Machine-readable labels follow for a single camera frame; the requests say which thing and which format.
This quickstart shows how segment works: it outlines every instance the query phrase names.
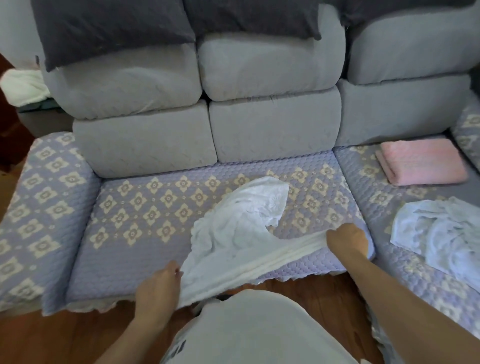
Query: pink towel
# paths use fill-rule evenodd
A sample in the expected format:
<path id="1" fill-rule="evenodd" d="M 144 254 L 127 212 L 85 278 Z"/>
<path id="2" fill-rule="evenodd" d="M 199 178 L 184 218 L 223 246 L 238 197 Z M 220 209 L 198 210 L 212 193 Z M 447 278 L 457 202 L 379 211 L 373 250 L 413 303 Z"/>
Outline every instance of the pink towel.
<path id="1" fill-rule="evenodd" d="M 448 139 L 385 142 L 375 154 L 396 186 L 460 183 L 468 179 L 458 150 Z"/>

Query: person's right hand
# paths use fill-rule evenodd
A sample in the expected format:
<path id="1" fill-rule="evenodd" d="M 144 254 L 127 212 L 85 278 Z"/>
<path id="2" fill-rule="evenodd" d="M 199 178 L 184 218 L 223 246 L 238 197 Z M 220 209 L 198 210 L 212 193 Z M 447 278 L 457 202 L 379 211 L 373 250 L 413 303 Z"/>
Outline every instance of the person's right hand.
<path id="1" fill-rule="evenodd" d="M 340 259 L 345 254 L 360 252 L 368 256 L 368 240 L 365 232 L 355 224 L 342 224 L 337 230 L 327 231 L 327 246 Z"/>
<path id="2" fill-rule="evenodd" d="M 180 297 L 180 266 L 170 261 L 165 268 L 144 280 L 135 294 L 134 323 L 159 333 L 177 309 Z"/>

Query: white clothing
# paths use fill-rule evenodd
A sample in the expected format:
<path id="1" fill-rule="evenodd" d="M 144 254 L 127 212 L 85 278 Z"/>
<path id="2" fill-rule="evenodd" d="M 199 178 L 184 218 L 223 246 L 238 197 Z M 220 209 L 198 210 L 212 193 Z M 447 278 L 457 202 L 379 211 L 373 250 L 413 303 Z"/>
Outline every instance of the white clothing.
<path id="1" fill-rule="evenodd" d="M 229 193 L 192 228 L 192 252 L 183 263 L 179 308 L 249 283 L 326 247 L 324 231 L 281 240 L 277 226 L 288 183 L 262 177 Z"/>
<path id="2" fill-rule="evenodd" d="M 207 304 L 175 337 L 161 364 L 356 363 L 296 302 L 242 291 Z"/>
<path id="3" fill-rule="evenodd" d="M 480 208 L 450 197 L 405 204 L 390 242 L 480 292 Z"/>
<path id="4" fill-rule="evenodd" d="M 0 78 L 0 88 L 7 102 L 18 108 L 51 96 L 40 70 L 9 69 Z"/>

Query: person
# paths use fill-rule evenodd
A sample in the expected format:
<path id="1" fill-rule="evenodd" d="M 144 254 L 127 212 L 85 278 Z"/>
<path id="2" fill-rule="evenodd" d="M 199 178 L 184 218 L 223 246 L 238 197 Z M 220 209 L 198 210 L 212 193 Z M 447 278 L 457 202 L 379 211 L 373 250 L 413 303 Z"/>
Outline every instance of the person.
<path id="1" fill-rule="evenodd" d="M 480 341 L 367 259 L 363 230 L 327 232 L 337 256 L 406 363 L 478 363 Z M 135 317 L 96 364 L 135 364 L 175 311 L 182 273 L 175 262 L 136 292 Z M 356 363 L 296 302 L 267 291 L 213 300 L 176 335 L 161 364 Z"/>

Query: white towel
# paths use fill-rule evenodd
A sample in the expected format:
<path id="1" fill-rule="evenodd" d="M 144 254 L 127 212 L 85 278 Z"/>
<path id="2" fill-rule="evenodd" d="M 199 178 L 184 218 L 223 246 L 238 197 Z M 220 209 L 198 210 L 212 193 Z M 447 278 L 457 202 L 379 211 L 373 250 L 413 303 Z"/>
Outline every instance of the white towel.
<path id="1" fill-rule="evenodd" d="M 18 108 L 50 97 L 40 70 L 9 69 L 0 78 L 0 88 L 7 102 Z"/>
<path id="2" fill-rule="evenodd" d="M 390 242 L 480 292 L 480 208 L 450 197 L 405 204 Z"/>
<path id="3" fill-rule="evenodd" d="M 183 263 L 179 308 L 236 288 L 326 247 L 325 231 L 281 240 L 277 226 L 288 184 L 262 177 L 229 193 L 192 228 L 192 252 Z"/>

